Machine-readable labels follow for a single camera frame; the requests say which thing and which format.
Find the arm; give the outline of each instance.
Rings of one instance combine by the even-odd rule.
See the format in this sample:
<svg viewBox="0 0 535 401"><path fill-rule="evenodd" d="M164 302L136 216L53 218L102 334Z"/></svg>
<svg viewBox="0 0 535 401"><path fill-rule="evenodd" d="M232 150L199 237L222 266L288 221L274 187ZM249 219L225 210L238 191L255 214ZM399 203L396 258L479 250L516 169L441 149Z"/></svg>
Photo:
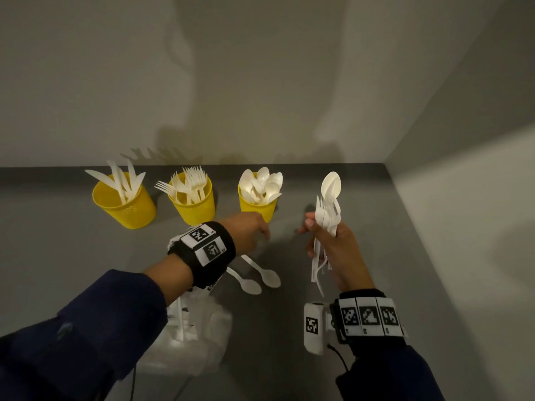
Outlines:
<svg viewBox="0 0 535 401"><path fill-rule="evenodd" d="M312 258L313 241L324 246L333 276L342 291L340 298L385 297L377 290L362 258L355 235L344 222L331 236L307 213L300 233L312 232L307 253ZM336 380L344 400L443 400L429 366L402 337L358 337L351 344L356 357L351 369Z"/></svg>
<svg viewBox="0 0 535 401"><path fill-rule="evenodd" d="M255 248L257 231L269 238L256 213L220 224L238 255ZM104 399L162 331L166 307L193 283L189 266L174 254L143 273L108 271L57 317L0 338L2 399Z"/></svg>

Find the person's right hand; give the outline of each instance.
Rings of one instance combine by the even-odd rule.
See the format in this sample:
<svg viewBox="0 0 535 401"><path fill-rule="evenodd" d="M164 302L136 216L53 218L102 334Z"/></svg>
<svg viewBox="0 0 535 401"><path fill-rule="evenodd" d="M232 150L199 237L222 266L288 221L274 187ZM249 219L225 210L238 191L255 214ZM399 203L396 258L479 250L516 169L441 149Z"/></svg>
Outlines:
<svg viewBox="0 0 535 401"><path fill-rule="evenodd" d="M313 236L307 244L308 256L314 257L314 238L318 239L325 248L329 264L332 266L331 275L340 291L375 288L357 239L344 222L338 224L334 237L316 223L314 212L307 212L304 224L298 233L304 234L309 231Z"/></svg>

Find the hand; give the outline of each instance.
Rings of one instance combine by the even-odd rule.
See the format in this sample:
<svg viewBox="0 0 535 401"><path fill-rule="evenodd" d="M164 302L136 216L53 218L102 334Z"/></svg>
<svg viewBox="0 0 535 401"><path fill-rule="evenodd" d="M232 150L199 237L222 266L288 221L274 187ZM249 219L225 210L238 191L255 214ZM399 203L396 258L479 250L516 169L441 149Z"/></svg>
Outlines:
<svg viewBox="0 0 535 401"><path fill-rule="evenodd" d="M314 257L314 238L325 248L329 264L332 266L331 275L340 291L361 290L375 288L368 268L361 255L355 235L344 222L340 222L336 237L316 223L314 212L305 214L305 221L298 233L312 232L307 244L308 256Z"/></svg>
<svg viewBox="0 0 535 401"><path fill-rule="evenodd" d="M219 221L232 236L236 246L236 256L252 252L256 248L255 234L262 233L271 238L268 224L257 212L240 212Z"/></svg>

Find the plastic cup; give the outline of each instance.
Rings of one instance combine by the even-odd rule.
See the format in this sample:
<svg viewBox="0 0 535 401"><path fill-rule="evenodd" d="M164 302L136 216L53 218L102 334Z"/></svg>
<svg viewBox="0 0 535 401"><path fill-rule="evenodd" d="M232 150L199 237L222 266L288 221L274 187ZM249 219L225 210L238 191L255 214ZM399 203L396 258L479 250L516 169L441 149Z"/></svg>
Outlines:
<svg viewBox="0 0 535 401"><path fill-rule="evenodd" d="M130 181L130 174L124 172L124 175ZM93 201L129 229L142 228L156 216L156 206L143 184L131 201L122 204L117 190L99 181L93 188Z"/></svg>
<svg viewBox="0 0 535 401"><path fill-rule="evenodd" d="M180 181L185 183L186 175L184 172L178 175ZM168 195L169 200L173 203L174 207L177 209L178 214L182 217L184 222L188 225L199 225L203 222L208 222L213 220L213 217L216 216L216 204L213 201L213 190L212 190L212 181L210 177L206 176L206 185L204 186L204 200L197 202L195 204L182 204L186 201L186 194L183 192L177 193L179 204L176 203L170 195Z"/></svg>
<svg viewBox="0 0 535 401"><path fill-rule="evenodd" d="M244 198L241 196L241 188L239 185L237 187L237 195L240 197L240 208L242 212L258 212L262 215L264 221L271 221L271 218L273 218L273 213L275 212L275 207L277 206L277 201L279 200L278 197L275 200L271 201L269 204L251 204L250 202L245 201Z"/></svg>

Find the blue jacket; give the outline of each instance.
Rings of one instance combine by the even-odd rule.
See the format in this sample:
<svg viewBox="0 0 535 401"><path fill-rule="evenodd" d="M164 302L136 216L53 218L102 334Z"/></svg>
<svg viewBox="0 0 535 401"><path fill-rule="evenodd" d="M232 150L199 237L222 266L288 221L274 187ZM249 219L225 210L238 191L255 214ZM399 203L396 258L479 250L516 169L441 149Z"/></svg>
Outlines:
<svg viewBox="0 0 535 401"><path fill-rule="evenodd" d="M0 338L0 399L104 399L167 323L164 296L144 274L110 270L57 317ZM337 378L344 399L442 400L425 361L398 343L370 351Z"/></svg>

